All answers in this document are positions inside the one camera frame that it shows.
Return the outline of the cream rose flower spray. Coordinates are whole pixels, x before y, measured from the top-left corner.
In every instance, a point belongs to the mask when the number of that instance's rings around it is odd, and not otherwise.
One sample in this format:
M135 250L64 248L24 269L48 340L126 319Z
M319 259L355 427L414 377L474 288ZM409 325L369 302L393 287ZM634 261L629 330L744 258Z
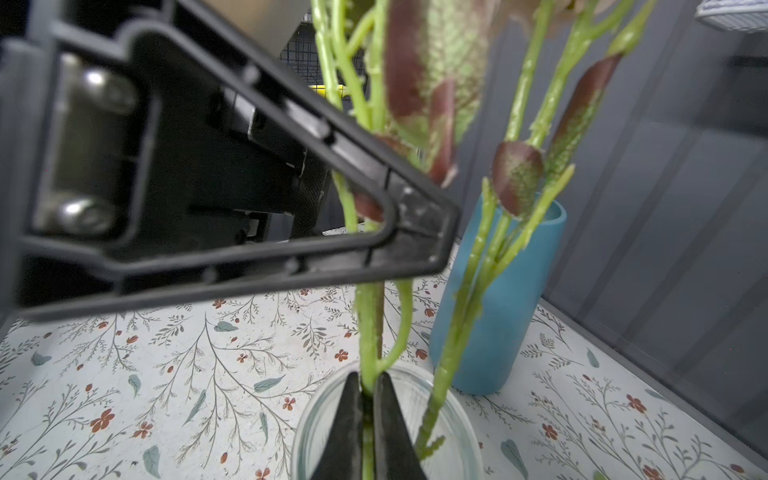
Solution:
M532 240L546 211L572 179L572 157L594 120L621 60L640 42L655 2L637 14L632 1L536 1L510 15L532 28L509 122L481 187L481 216L435 368L434 387L414 445L426 459L444 440L433 431L492 284ZM547 33L557 17L573 20L530 135L523 116Z

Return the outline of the yellow tag on basket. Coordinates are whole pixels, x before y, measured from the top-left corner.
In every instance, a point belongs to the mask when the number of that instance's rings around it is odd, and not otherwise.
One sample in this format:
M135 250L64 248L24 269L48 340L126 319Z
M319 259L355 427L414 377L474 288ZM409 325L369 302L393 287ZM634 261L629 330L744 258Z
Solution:
M338 96L339 98L346 98L349 96L345 85L337 85L334 93L330 93L325 85L311 85L310 89L323 98L329 98L333 95Z

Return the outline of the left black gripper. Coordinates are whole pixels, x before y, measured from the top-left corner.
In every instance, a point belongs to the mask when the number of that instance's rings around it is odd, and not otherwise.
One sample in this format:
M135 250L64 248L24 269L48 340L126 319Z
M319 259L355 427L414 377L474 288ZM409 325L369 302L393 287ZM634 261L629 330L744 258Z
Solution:
M11 309L441 271L459 208L204 1L5 1Z

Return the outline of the teal cylindrical vase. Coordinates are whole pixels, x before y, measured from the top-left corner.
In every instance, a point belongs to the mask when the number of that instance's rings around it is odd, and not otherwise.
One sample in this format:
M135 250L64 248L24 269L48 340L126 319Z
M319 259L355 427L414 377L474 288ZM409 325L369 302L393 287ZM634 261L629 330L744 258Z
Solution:
M437 311L429 358L437 365L447 340L453 309L481 220L478 202L459 244ZM553 202L528 246L489 286L452 386L470 395L496 393L507 382L561 242L568 215Z

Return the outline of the floral patterned table mat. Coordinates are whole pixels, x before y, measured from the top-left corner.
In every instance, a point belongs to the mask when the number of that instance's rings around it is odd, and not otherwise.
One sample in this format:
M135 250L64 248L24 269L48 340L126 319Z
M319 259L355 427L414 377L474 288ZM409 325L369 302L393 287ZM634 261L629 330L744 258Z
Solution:
M5 479L286 479L311 396L358 358L350 286L57 322L1 344ZM763 479L538 307L507 384L460 394L489 479Z

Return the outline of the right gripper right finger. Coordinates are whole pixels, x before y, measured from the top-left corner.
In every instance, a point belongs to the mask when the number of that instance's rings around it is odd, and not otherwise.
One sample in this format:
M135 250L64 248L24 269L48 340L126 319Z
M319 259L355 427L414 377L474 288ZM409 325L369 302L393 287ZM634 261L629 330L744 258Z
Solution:
M374 478L426 480L408 433L391 377L381 374L373 390Z

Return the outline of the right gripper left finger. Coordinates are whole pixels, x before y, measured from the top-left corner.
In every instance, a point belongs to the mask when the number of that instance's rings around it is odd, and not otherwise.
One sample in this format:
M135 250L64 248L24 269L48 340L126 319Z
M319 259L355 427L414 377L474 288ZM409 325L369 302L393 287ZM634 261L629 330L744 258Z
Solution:
M312 472L312 480L360 480L363 477L363 424L359 374L352 372L345 378L326 444Z

